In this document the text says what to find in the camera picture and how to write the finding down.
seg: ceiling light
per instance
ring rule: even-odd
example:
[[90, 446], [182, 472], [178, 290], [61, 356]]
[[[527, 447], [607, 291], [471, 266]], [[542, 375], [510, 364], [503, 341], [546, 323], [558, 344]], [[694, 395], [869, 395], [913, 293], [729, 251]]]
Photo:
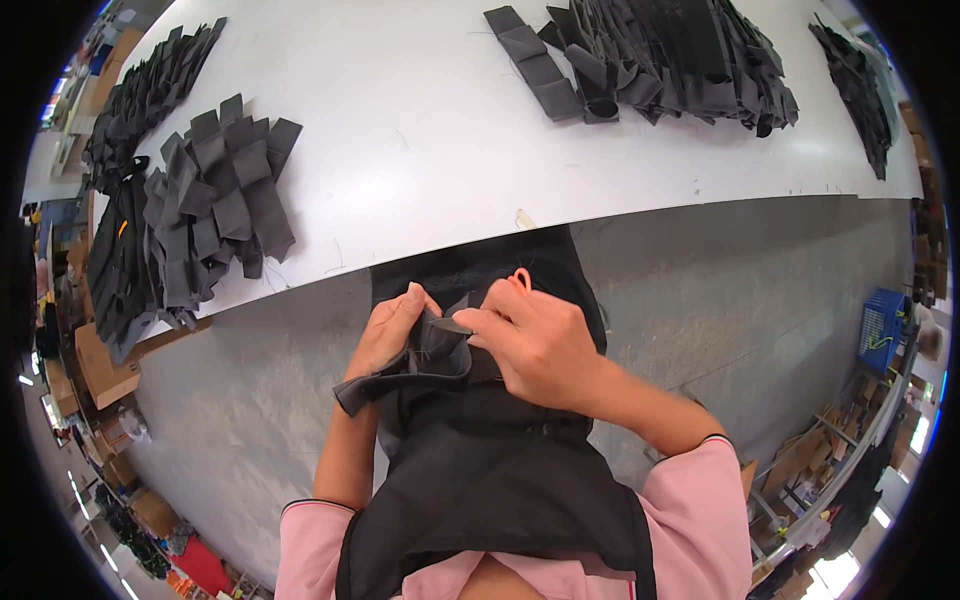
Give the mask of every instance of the ceiling light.
[[110, 563], [110, 566], [113, 568], [113, 571], [119, 573], [120, 570], [117, 568], [117, 563], [115, 563], [113, 559], [110, 557], [110, 553], [107, 552], [107, 547], [104, 546], [103, 544], [100, 544], [100, 551], [104, 553], [104, 557], [107, 559], [107, 562]]
[[133, 600], [140, 600], [136, 597], [136, 594], [133, 593], [133, 588], [130, 587], [130, 584], [127, 583], [126, 579], [121, 579], [120, 583], [123, 584], [123, 587], [127, 589], [127, 593], [130, 595], [130, 598]]
[[880, 525], [882, 525], [884, 529], [890, 527], [890, 517], [878, 506], [874, 508], [874, 518], [880, 521]]

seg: orange item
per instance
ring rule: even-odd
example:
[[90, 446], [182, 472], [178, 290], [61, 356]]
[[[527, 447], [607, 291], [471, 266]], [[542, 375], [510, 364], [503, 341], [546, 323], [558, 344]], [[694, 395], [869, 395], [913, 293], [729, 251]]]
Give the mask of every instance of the orange item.
[[530, 292], [533, 290], [531, 287], [530, 272], [520, 267], [514, 274], [507, 277], [507, 281], [510, 281], [516, 286], [516, 290], [520, 293], [521, 296], [530, 296]]

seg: red fabric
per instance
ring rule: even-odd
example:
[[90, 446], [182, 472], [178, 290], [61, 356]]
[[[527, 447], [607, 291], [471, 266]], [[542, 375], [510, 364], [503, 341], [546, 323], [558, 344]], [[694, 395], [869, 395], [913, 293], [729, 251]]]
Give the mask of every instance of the red fabric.
[[196, 536], [190, 536], [183, 556], [171, 556], [170, 562], [189, 575], [209, 595], [216, 596], [218, 591], [230, 593], [230, 578], [224, 572], [220, 559]]

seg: left hand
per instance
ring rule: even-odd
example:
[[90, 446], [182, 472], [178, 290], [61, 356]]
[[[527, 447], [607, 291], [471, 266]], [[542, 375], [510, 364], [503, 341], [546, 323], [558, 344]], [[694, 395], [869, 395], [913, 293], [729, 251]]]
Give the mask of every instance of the left hand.
[[440, 306], [415, 281], [410, 282], [405, 294], [375, 306], [353, 351], [344, 380], [369, 375], [400, 354], [424, 308], [438, 317], [443, 315]]

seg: concrete floor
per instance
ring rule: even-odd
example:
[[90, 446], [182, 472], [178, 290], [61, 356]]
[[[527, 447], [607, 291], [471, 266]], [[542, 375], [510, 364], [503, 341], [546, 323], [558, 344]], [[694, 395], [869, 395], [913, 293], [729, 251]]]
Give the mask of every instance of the concrete floor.
[[[572, 231], [608, 315], [608, 356], [684, 385], [761, 468], [850, 380], [862, 302], [875, 286], [900, 289], [911, 262], [907, 201], [706, 204]], [[136, 397], [154, 438], [129, 451], [140, 478], [269, 586], [280, 509], [310, 494], [330, 388], [369, 305], [368, 273], [343, 274], [221, 313], [140, 363]], [[590, 437], [639, 489], [645, 444], [608, 423]], [[377, 481], [385, 472], [380, 455]]]

